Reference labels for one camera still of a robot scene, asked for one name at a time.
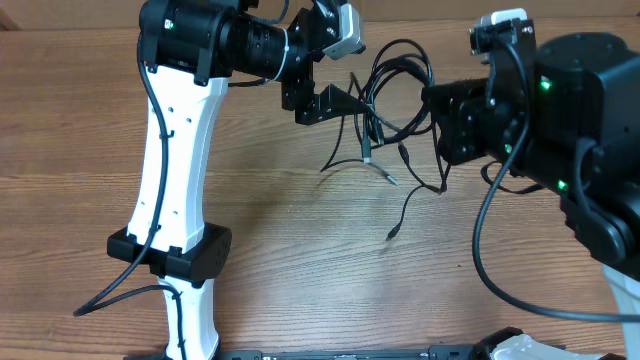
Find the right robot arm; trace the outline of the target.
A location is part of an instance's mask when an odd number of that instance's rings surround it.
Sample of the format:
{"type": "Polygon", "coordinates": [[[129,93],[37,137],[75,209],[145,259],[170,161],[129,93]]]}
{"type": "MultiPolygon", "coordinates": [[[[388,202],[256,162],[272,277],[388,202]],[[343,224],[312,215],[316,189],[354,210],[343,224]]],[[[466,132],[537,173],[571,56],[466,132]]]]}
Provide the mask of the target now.
{"type": "Polygon", "coordinates": [[[522,10],[485,16],[469,30],[487,77],[429,85],[422,100],[451,165],[491,156],[501,175],[529,178],[560,198],[566,225],[598,261],[614,314],[534,305],[546,317],[622,326],[639,355],[639,55],[618,36],[580,32],[538,44],[522,10]]]}

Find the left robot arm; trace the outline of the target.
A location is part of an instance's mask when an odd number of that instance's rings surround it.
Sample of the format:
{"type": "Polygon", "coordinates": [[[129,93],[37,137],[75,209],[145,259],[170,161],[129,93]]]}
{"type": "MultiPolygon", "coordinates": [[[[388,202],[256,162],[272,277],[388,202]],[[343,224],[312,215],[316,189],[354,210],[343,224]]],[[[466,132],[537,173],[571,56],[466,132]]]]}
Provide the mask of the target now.
{"type": "Polygon", "coordinates": [[[148,1],[139,15],[139,60],[148,128],[137,203],[108,238],[109,256],[148,265],[163,292],[166,359],[215,359],[214,283],[229,229],[203,217],[215,123],[234,72],[278,82],[282,106],[312,125],[365,111],[336,86],[314,89],[313,66],[365,48],[362,20],[345,1],[317,1],[287,28],[261,23],[245,1],[148,1]]]}

